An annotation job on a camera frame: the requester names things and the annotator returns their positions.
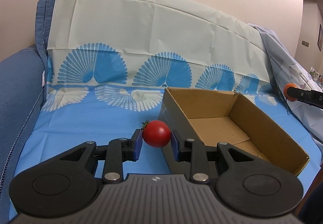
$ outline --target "cardboard box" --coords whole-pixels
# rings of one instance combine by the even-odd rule
[[[182,138],[200,138],[206,146],[225,141],[296,176],[309,162],[308,154],[240,93],[167,88],[159,120],[177,130]],[[175,161],[170,143],[163,153],[173,174],[188,174],[190,164]],[[216,174],[215,167],[210,171]]]

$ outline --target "orange ball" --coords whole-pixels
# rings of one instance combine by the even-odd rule
[[[284,87],[284,97],[287,98],[287,100],[290,102],[295,102],[297,100],[297,98],[290,97],[289,95],[287,95],[287,89],[289,89],[291,87],[297,88],[297,86],[294,83],[286,84],[286,86]]]

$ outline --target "framed painting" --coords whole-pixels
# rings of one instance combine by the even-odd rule
[[[319,39],[318,39],[318,46],[320,51],[322,51],[322,45],[323,45],[323,28],[322,28],[322,25],[320,25]]]

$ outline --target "dark fabric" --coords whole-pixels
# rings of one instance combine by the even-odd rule
[[[36,11],[35,22],[35,39],[36,47],[39,56],[43,60],[45,66],[45,88],[46,92],[46,79],[47,79],[47,43],[49,37],[50,26],[52,23],[52,16],[54,10],[55,0],[39,0]],[[46,94],[44,94],[43,104],[46,102]]]
[[[0,224],[9,221],[9,184],[41,109],[43,71],[35,46],[0,62]]]
[[[323,224],[323,182],[312,191],[298,217],[305,224]]]

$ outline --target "cherry tomato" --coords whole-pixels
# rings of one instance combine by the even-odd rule
[[[293,83],[286,84],[286,86],[284,87],[284,97],[287,98],[287,100],[289,100],[290,102],[295,102],[297,98],[287,95],[287,89],[289,89],[290,87],[297,88],[297,86]]]
[[[143,123],[143,140],[154,148],[162,148],[171,139],[169,127],[160,120],[146,121]]]

